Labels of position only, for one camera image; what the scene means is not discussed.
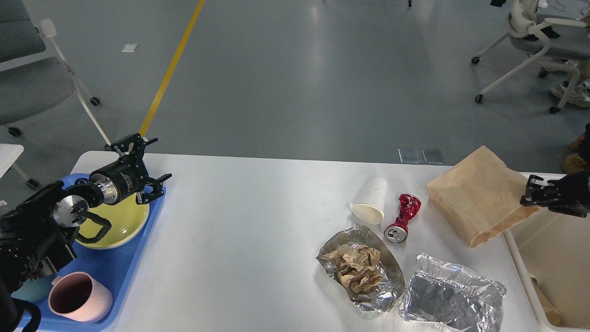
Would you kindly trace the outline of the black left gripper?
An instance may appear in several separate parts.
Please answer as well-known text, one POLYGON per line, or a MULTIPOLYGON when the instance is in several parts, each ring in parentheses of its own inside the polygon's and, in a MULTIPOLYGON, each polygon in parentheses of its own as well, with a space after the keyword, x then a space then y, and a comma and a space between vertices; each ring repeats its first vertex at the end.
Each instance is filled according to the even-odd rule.
POLYGON ((90 182, 99 187, 104 203, 118 203, 136 194, 136 204, 145 205, 164 195, 164 182, 173 175, 167 173, 160 178, 149 177, 143 163, 146 147, 158 140, 130 134, 105 145, 105 151, 118 154, 118 161, 90 174, 90 182))

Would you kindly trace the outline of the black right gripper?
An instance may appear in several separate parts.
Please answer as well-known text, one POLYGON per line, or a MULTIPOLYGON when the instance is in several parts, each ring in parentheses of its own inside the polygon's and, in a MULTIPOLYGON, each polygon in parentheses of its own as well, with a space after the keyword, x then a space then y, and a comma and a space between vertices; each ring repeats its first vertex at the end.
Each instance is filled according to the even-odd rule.
POLYGON ((540 206, 569 216, 586 217, 590 204, 590 172, 569 174, 561 179, 552 179, 543 185, 544 178, 531 175, 525 185, 525 194, 520 204, 525 207, 540 206))

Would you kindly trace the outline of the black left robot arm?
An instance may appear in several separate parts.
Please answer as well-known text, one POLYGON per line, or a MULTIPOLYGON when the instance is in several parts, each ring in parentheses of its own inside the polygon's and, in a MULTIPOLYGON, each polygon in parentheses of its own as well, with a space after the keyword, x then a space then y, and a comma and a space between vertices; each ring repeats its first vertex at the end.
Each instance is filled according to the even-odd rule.
POLYGON ((25 312, 31 315, 26 332, 38 330, 40 309, 14 298, 26 280, 57 273, 77 258, 76 240, 95 243, 112 228, 110 221, 91 212, 103 204, 114 206, 135 196, 136 203, 149 204, 164 195, 164 182, 149 176, 143 157, 147 140, 130 134, 105 146, 118 159, 65 187, 52 182, 1 217, 1 330, 15 331, 25 312))

